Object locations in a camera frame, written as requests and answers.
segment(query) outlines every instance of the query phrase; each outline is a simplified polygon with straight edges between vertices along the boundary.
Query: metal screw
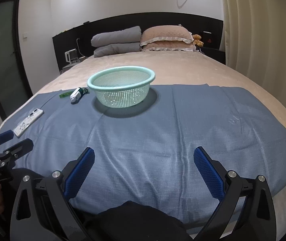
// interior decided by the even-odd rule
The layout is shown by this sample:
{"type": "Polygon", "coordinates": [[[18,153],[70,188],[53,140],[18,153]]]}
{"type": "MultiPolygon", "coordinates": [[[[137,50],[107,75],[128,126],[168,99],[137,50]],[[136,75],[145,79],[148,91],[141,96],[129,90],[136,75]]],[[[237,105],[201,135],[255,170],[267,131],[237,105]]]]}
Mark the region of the metal screw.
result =
{"type": "Polygon", "coordinates": [[[231,170],[228,172],[228,175],[231,177],[231,178],[235,178],[236,177],[236,172],[231,170]]]}
{"type": "Polygon", "coordinates": [[[53,178],[58,178],[61,175],[61,173],[59,171],[54,171],[52,174],[53,178]]]}
{"type": "Polygon", "coordinates": [[[260,175],[258,178],[259,178],[259,180],[260,180],[260,181],[262,181],[262,182],[264,182],[264,181],[265,181],[265,177],[264,177],[264,176],[262,176],[262,175],[260,175]]]}
{"type": "Polygon", "coordinates": [[[28,181],[29,180],[29,176],[28,175],[26,175],[25,177],[23,177],[23,181],[24,182],[26,182],[26,181],[28,181]]]}

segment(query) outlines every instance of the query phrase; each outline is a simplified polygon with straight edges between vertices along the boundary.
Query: black fabric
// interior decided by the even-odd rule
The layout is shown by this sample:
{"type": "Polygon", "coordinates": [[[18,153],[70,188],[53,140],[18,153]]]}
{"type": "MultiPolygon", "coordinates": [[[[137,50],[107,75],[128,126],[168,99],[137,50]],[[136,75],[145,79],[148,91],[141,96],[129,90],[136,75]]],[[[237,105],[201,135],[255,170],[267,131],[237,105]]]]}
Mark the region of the black fabric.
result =
{"type": "Polygon", "coordinates": [[[95,241],[190,241],[183,223],[150,206],[127,201],[85,222],[95,241]]]}

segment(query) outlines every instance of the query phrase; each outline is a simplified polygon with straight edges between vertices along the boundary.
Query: black headboard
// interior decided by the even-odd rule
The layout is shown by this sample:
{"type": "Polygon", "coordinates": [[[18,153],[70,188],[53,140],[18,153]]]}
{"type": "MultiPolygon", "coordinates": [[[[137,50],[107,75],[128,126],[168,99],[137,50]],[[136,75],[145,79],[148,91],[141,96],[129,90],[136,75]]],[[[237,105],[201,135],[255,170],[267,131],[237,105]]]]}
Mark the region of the black headboard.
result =
{"type": "Polygon", "coordinates": [[[58,67],[61,70],[68,63],[65,61],[65,52],[77,49],[76,39],[79,38],[79,49],[82,54],[89,57],[96,48],[91,46],[94,35],[103,32],[119,31],[133,26],[140,26],[142,32],[158,25],[179,25],[188,29],[192,34],[203,31],[211,32],[211,47],[218,49],[221,43],[223,21],[210,17],[174,12],[148,12],[119,15],[110,18],[87,22],[73,29],[53,37],[58,67]]]}

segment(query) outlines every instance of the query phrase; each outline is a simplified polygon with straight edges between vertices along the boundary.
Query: plastic colander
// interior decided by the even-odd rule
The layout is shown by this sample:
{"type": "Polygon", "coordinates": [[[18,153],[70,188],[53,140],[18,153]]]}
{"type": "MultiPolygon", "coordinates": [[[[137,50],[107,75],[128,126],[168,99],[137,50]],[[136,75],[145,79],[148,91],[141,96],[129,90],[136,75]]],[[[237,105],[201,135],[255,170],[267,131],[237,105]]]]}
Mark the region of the plastic colander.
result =
{"type": "Polygon", "coordinates": [[[87,81],[98,100],[110,108],[134,106],[145,99],[155,73],[145,67],[122,66],[102,70],[87,81]]]}

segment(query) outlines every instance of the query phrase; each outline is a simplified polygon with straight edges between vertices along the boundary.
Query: beige curtain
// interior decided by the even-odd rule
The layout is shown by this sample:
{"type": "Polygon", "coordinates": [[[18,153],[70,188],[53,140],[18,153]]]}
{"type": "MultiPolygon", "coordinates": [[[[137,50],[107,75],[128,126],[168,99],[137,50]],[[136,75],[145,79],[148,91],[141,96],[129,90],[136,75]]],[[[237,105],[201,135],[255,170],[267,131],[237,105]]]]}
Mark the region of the beige curtain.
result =
{"type": "Polygon", "coordinates": [[[226,64],[286,107],[286,0],[223,0],[226,64]]]}

